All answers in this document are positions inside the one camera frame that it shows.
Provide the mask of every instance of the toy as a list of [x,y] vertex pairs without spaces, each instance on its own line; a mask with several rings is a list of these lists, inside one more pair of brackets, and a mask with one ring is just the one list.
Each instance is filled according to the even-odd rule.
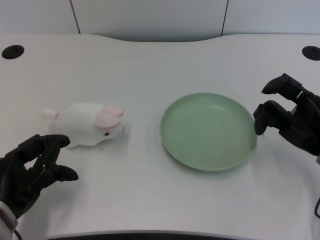
[[70,139],[68,148],[77,145],[94,146],[123,133],[120,106],[100,103],[75,103],[63,111],[46,108],[38,113],[41,119],[52,119],[49,134],[62,134]]

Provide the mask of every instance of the pink rabbit ear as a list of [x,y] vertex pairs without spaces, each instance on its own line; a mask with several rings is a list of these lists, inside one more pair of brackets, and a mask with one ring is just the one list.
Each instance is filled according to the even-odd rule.
[[124,114],[124,108],[121,106],[116,106],[112,104],[108,104],[102,108],[103,113],[112,114],[117,117],[121,117]]
[[95,126],[101,129],[111,129],[115,128],[121,123],[119,119],[111,114],[99,113],[96,120]]

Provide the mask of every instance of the robotic hand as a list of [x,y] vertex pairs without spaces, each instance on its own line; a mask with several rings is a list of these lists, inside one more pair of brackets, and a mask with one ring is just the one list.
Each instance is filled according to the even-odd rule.
[[[278,93],[296,106],[290,112],[272,100],[260,104],[253,113],[255,133],[262,135],[267,127],[277,128],[288,142],[317,156],[316,161],[320,164],[320,97],[285,73],[271,80],[262,93]],[[314,214],[320,219],[319,205],[320,199],[314,209]]]
[[[35,135],[0,158],[0,239],[11,239],[17,219],[37,201],[40,191],[55,181],[75,181],[77,173],[57,165],[60,149],[70,143],[65,135]],[[37,158],[28,170],[27,162]]]

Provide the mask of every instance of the stuffed bunny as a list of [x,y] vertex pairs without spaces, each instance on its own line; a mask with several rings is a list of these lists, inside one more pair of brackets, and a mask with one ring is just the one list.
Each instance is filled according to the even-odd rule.
[[63,111],[50,108],[41,110],[41,119],[52,119],[49,134],[63,134],[70,139],[68,148],[77,145],[94,146],[110,139],[125,129],[121,122],[124,109],[100,103],[76,103]]

